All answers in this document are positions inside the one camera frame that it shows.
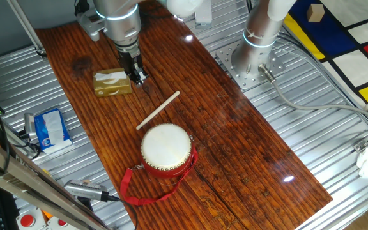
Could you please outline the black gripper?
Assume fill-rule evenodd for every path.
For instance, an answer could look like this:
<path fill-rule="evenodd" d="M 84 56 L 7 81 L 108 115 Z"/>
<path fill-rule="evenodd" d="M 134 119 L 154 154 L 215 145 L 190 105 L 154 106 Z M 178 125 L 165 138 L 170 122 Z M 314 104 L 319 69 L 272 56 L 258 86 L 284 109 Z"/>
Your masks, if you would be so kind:
<path fill-rule="evenodd" d="M 140 86 L 148 77 L 143 68 L 141 52 L 138 47 L 131 49 L 118 49 L 119 63 L 136 86 Z"/>

